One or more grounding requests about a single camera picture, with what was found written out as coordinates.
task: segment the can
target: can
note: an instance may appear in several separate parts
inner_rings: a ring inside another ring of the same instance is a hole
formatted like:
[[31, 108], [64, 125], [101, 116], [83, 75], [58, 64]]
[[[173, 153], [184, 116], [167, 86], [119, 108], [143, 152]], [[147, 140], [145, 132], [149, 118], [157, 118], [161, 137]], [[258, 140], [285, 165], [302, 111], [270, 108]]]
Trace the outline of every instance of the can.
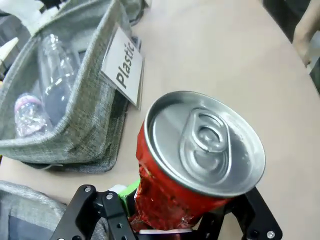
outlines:
[[235, 111], [209, 96], [170, 92], [147, 112], [137, 138], [135, 231], [190, 228], [258, 183], [263, 145]]

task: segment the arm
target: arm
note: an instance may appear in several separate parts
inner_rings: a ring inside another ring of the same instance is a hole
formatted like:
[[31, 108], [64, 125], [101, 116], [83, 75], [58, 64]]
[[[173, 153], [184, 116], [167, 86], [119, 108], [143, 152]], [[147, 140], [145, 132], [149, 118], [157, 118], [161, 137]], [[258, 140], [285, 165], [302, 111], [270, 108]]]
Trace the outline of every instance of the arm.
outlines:
[[295, 27], [293, 46], [297, 50], [304, 65], [309, 64], [308, 56], [310, 40], [320, 29], [320, 0], [311, 0], [300, 22]]

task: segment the can rim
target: can rim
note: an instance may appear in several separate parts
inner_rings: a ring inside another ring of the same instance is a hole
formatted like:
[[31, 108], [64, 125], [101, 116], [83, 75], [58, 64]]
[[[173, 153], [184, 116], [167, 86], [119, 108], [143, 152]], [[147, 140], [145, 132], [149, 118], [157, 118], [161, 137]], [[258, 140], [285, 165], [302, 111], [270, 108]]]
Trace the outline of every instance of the can rim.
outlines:
[[[149, 115], [150, 115], [150, 112], [151, 110], [153, 109], [153, 106], [158, 102], [160, 101], [161, 99], [167, 97], [168, 95], [171, 95], [171, 94], [175, 94], [175, 93], [192, 93], [192, 94], [195, 94], [195, 95], [199, 95], [199, 96], [202, 96], [202, 97], [206, 97], [206, 98], [210, 98], [210, 99], [213, 99], [217, 102], [219, 102], [221, 105], [223, 105], [224, 107], [228, 108], [229, 110], [231, 110], [232, 112], [234, 112], [235, 114], [237, 114], [243, 121], [245, 121], [248, 125], [248, 127], [252, 130], [253, 133], [255, 133], [256, 137], [259, 139], [259, 143], [261, 145], [261, 150], [262, 150], [262, 153], [263, 153], [263, 157], [264, 157], [264, 163], [263, 163], [263, 170], [260, 174], [260, 176], [256, 179], [255, 183], [252, 184], [252, 187], [248, 187], [246, 190], [243, 190], [243, 191], [238, 191], [238, 192], [230, 192], [230, 193], [223, 193], [223, 194], [218, 194], [218, 193], [209, 193], [209, 192], [206, 192], [206, 191], [202, 191], [200, 189], [197, 189], [196, 187], [193, 187], [191, 185], [187, 185], [185, 182], [183, 182], [181, 179], [179, 179], [178, 177], [173, 177], [172, 175], [168, 174], [169, 172], [171, 172], [170, 168], [168, 166], [166, 166], [162, 161], [161, 159], [159, 158], [158, 154], [155, 152], [155, 150], [153, 149], [152, 147], [152, 144], [151, 144], [151, 141], [150, 141], [150, 137], [149, 137], [149, 131], [148, 131], [148, 119], [149, 119]], [[247, 192], [249, 192], [250, 190], [252, 190], [256, 185], [257, 183], [261, 180], [262, 176], [264, 175], [264, 172], [266, 170], [266, 153], [265, 153], [265, 149], [263, 147], [263, 144], [262, 144], [262, 141], [261, 139], [259, 138], [258, 134], [256, 133], [256, 131], [252, 128], [252, 126], [242, 117], [240, 116], [237, 112], [235, 112], [232, 108], [228, 107], [227, 105], [225, 105], [224, 103], [222, 103], [221, 101], [215, 99], [215, 98], [212, 98], [208, 95], [205, 95], [205, 94], [202, 94], [202, 93], [199, 93], [199, 92], [195, 92], [195, 91], [187, 91], [187, 90], [179, 90], [179, 91], [172, 91], [172, 92], [168, 92], [166, 93], [165, 95], [161, 96], [160, 98], [157, 98], [153, 103], [152, 105], [149, 107], [147, 113], [146, 113], [146, 116], [145, 116], [145, 120], [144, 120], [144, 123], [143, 123], [143, 130], [144, 130], [144, 137], [145, 137], [145, 141], [146, 141], [146, 145], [148, 147], [148, 150], [150, 151], [150, 153], [152, 154], [152, 157], [155, 159], [155, 162], [156, 164], [160, 167], [160, 169], [165, 173], [166, 176], [168, 176], [170, 179], [174, 180], [176, 183], [182, 185], [183, 187], [193, 191], [193, 192], [196, 192], [196, 193], [199, 193], [199, 194], [202, 194], [202, 195], [205, 195], [205, 196], [210, 196], [210, 197], [218, 197], [218, 198], [234, 198], [234, 197], [237, 197], [237, 196], [240, 196], [242, 194], [245, 194]]]

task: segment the beige table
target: beige table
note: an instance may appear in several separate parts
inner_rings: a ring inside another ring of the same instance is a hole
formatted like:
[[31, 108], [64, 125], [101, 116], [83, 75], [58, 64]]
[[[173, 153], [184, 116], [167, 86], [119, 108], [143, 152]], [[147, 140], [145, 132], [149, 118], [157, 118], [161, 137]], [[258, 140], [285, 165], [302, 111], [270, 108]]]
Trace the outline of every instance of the beige table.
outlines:
[[[258, 189], [285, 240], [320, 236], [320, 100], [280, 28], [257, 0], [154, 0], [134, 32], [145, 55], [142, 109], [128, 110], [115, 167], [101, 175], [47, 173], [4, 158], [0, 178], [68, 203], [82, 184], [104, 191], [138, 178], [136, 139], [161, 95], [192, 90], [242, 115], [260, 136], [266, 170]], [[240, 239], [228, 217], [221, 240]]]

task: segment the sign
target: sign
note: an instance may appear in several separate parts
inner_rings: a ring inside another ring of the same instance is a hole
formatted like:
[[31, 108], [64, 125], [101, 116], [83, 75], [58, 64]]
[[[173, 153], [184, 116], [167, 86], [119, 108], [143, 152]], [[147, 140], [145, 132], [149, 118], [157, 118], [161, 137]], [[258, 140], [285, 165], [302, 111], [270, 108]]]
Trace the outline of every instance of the sign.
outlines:
[[101, 71], [138, 109], [144, 59], [126, 33], [118, 27], [104, 56]]

